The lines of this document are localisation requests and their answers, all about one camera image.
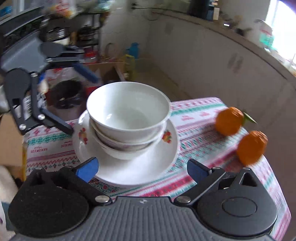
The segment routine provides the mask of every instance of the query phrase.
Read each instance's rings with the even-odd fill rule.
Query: table
[[[225,108],[225,104],[215,97],[173,102],[170,119],[178,130],[181,149],[176,163],[164,176],[148,185],[131,189],[109,186],[96,178],[93,178],[90,184],[112,199],[118,195],[170,196],[174,199],[196,184],[186,171],[186,164],[190,158],[209,168],[220,166],[227,172],[238,172],[242,164],[236,156],[236,148],[247,131],[241,128],[237,134],[223,137],[215,130],[215,116]],[[71,137],[56,128],[35,128],[28,133],[27,143],[27,175],[37,166],[44,167],[47,171],[57,171],[65,165],[77,166],[80,163],[73,150]],[[279,183],[264,156],[258,163],[249,167],[276,203],[279,216],[271,236],[276,241],[281,241],[288,228],[291,214]]]

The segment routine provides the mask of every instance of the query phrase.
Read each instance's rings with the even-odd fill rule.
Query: orange
[[[237,155],[244,165],[250,165],[259,160],[264,154],[267,137],[260,131],[251,131],[238,144]]]
[[[224,136],[231,136],[237,133],[244,121],[244,114],[235,107],[219,112],[216,118],[215,127]]]

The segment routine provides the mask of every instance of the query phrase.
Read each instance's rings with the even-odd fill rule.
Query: white bowl
[[[105,136],[96,126],[94,120],[92,118],[89,119],[90,125],[94,128],[96,131],[96,134],[101,142],[103,142],[105,145],[116,149],[116,150],[122,150],[122,151],[137,151],[140,149],[143,149],[144,147],[148,146],[151,142],[157,140],[159,137],[162,137],[166,128],[166,122],[163,123],[162,126],[160,126],[160,130],[156,133],[155,136],[153,136],[150,140],[141,142],[141,143],[122,143],[115,140],[112,140],[111,138]]]
[[[153,148],[155,145],[157,145],[159,143],[159,141],[161,140],[162,137],[159,137],[157,140],[155,140],[154,142],[150,143],[149,145],[147,145],[146,147],[144,147],[141,150],[137,150],[137,151],[120,151],[120,150],[115,150],[107,145],[105,145],[97,136],[95,129],[93,128],[92,125],[89,126],[89,129],[91,131],[91,134],[93,135],[94,139],[96,140],[96,142],[98,142],[100,144],[100,146],[102,147],[102,149],[104,150],[104,152],[106,152],[108,155],[120,159],[120,160],[131,160],[134,159],[142,154],[144,154],[145,152],[147,152],[149,149]]]
[[[122,143],[148,141],[170,117],[166,95],[136,82],[116,82],[96,89],[86,108],[105,136]]]

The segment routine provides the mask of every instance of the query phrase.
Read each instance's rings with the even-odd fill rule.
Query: stacked bowl
[[[115,82],[92,92],[87,100],[91,132],[109,155],[133,159],[161,140],[170,117],[170,100],[151,86]]]

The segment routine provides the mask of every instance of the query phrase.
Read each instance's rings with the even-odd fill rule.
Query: countertop
[[[281,76],[283,76],[288,82],[292,84],[294,89],[296,90],[296,78],[288,71],[277,59],[267,53],[264,49],[258,47],[254,43],[250,42],[249,40],[245,39],[243,36],[233,32],[232,30],[222,28],[216,25],[213,22],[209,22],[203,20],[201,18],[197,18],[194,16],[186,15],[184,13],[174,12],[174,11],[163,11],[163,10],[154,10],[156,14],[169,16],[173,18],[177,18],[180,20],[184,20],[190,23],[198,24],[203,26],[204,28],[210,29],[216,33],[219,33],[234,42],[244,46],[246,49],[250,50],[257,56],[259,56],[262,60],[268,63],[271,67],[273,67]]]

